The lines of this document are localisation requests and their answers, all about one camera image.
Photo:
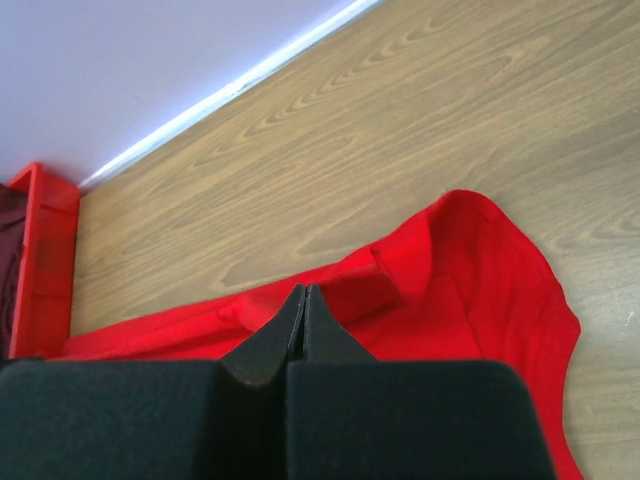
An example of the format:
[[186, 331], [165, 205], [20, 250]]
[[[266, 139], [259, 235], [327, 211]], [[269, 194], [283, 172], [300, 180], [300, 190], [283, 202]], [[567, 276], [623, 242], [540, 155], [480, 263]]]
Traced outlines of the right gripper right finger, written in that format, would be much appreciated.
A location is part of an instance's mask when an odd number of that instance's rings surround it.
[[493, 361], [383, 362], [306, 294], [287, 367], [291, 479], [551, 479], [529, 392]]

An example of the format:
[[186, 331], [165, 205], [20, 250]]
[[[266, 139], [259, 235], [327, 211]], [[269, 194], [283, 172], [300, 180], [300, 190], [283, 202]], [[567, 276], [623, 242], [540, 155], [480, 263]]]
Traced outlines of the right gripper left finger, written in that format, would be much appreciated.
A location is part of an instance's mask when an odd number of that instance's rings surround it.
[[1, 368], [5, 479], [282, 479], [286, 363], [306, 291], [217, 361]]

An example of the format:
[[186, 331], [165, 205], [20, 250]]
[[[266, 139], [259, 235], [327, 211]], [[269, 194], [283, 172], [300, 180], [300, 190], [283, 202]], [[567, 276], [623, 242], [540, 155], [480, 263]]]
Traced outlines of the bright red t shirt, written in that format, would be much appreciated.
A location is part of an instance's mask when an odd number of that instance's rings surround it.
[[578, 318], [538, 248], [487, 197], [453, 190], [342, 260], [67, 340], [68, 360], [217, 359], [299, 284], [380, 360], [503, 362], [529, 388], [557, 475], [581, 473], [563, 428]]

